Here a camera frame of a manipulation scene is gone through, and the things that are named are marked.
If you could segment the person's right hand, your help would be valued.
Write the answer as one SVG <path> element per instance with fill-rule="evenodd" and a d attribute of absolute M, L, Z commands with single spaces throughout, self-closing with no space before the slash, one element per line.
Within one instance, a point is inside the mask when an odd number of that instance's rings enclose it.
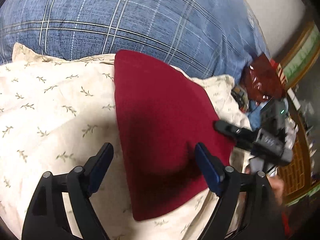
<path fill-rule="evenodd" d="M 267 179 L 274 192 L 277 203 L 281 205 L 283 203 L 284 181 L 278 176 L 267 176 Z"/>

